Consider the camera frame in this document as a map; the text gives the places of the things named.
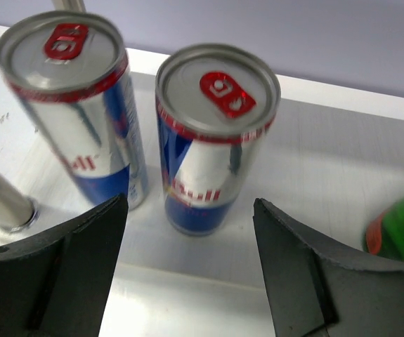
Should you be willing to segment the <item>beige two-tier shelf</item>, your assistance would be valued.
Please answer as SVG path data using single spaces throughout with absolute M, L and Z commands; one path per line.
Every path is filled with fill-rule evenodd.
M 75 11 L 0 77 L 0 336 L 404 336 L 404 98 Z

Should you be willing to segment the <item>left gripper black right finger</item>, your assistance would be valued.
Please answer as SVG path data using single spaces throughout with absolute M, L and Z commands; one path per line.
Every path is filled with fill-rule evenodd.
M 404 336 L 404 262 L 342 244 L 262 198 L 253 222 L 277 336 Z

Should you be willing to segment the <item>green Perrier labelled bottle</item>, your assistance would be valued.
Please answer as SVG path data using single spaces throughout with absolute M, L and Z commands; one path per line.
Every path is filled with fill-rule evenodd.
M 363 250 L 374 256 L 404 262 L 404 197 L 366 227 Z

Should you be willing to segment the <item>silver blue can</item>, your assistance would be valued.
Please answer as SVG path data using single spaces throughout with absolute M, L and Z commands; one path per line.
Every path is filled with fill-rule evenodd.
M 1 35 L 0 71 L 91 203 L 120 193 L 131 208 L 143 202 L 148 176 L 129 56 L 113 23 L 76 11 L 30 16 Z
M 267 64 L 227 44 L 169 56 L 155 77 L 164 210 L 180 232 L 225 220 L 275 120 L 280 84 Z

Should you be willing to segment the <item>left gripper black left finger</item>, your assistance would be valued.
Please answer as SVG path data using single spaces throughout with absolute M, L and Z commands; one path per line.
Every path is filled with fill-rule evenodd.
M 128 209 L 120 194 L 0 246 L 0 336 L 97 336 Z

